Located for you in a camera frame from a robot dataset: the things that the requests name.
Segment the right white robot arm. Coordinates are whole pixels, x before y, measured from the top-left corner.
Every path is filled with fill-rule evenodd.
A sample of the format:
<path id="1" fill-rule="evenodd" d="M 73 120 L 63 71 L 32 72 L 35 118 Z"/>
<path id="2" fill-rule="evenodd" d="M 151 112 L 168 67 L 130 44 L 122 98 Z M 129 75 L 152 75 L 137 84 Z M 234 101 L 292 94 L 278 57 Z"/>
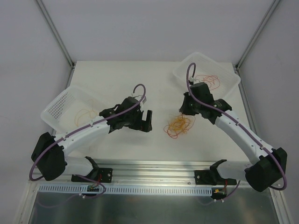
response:
<path id="1" fill-rule="evenodd" d="M 219 160 L 210 167 L 210 180 L 221 184 L 226 179 L 246 181 L 254 190 L 284 190 L 287 153 L 275 149 L 249 130 L 232 107 L 223 99 L 215 100 L 206 83 L 187 82 L 188 91 L 179 111 L 184 115 L 200 114 L 226 133 L 245 153 L 249 162 Z"/>

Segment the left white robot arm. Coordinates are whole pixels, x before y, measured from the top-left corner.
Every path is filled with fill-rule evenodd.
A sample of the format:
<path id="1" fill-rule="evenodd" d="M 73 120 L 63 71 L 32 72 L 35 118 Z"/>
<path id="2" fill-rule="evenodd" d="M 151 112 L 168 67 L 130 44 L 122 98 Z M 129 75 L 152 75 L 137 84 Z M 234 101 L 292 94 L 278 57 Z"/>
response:
<path id="1" fill-rule="evenodd" d="M 121 104 L 105 109 L 89 124 L 80 128 L 52 136 L 49 132 L 42 134 L 31 155 L 33 167 L 29 172 L 32 181 L 35 168 L 46 181 L 52 181 L 62 174 L 71 175 L 73 182 L 93 182 L 103 179 L 103 170 L 90 156 L 84 158 L 70 157 L 70 153 L 84 144 L 100 139 L 113 131 L 127 127 L 148 133 L 152 130 L 152 111 L 147 111 L 143 119 L 141 103 L 134 97 L 127 97 Z"/>

